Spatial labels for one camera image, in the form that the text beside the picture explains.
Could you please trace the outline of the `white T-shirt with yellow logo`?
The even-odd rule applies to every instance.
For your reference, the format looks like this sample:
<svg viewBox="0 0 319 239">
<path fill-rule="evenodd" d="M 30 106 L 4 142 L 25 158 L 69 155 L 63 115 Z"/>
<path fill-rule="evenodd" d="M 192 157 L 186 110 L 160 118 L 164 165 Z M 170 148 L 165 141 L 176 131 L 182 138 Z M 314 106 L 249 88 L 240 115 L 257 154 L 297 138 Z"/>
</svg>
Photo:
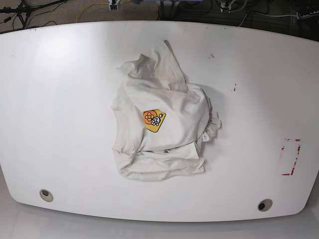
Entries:
<svg viewBox="0 0 319 239">
<path fill-rule="evenodd" d="M 201 146 L 216 137 L 218 113 L 204 90 L 187 83 L 167 41 L 120 68 L 112 110 L 112 148 L 120 175 L 161 181 L 203 173 Z"/>
</svg>

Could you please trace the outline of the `red tape rectangle marking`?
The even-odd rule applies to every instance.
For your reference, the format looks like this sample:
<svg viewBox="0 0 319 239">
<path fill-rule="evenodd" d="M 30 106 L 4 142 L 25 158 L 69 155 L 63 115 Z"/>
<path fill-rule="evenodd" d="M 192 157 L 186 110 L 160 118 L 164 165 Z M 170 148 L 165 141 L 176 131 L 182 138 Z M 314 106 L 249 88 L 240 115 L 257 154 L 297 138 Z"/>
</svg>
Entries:
<svg viewBox="0 0 319 239">
<path fill-rule="evenodd" d="M 297 164 L 302 141 L 285 138 L 279 157 L 278 171 L 280 176 L 292 176 Z"/>
</svg>

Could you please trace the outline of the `black tripod stand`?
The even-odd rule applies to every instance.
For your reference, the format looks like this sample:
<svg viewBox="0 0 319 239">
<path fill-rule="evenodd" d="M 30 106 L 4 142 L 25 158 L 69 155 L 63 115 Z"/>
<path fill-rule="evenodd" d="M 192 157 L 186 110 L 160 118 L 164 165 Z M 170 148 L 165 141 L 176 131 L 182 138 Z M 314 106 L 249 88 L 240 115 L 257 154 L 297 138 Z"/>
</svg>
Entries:
<svg viewBox="0 0 319 239">
<path fill-rule="evenodd" d="M 26 29 L 28 20 L 33 12 L 62 3 L 67 3 L 67 0 L 56 0 L 50 3 L 33 6 L 28 5 L 26 1 L 22 0 L 16 8 L 3 7 L 0 12 L 4 14 L 15 13 L 22 24 L 22 29 Z"/>
</svg>

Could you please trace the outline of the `white power strip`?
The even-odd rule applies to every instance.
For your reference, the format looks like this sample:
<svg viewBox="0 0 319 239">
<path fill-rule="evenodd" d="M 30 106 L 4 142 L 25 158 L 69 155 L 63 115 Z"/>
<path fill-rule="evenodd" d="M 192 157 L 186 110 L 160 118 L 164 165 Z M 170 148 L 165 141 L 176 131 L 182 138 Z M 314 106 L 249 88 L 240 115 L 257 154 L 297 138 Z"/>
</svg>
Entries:
<svg viewBox="0 0 319 239">
<path fill-rule="evenodd" d="M 319 7 L 317 5 L 313 5 L 310 7 L 306 7 L 297 13 L 297 19 L 308 19 L 312 17 L 317 17 L 319 15 Z"/>
</svg>

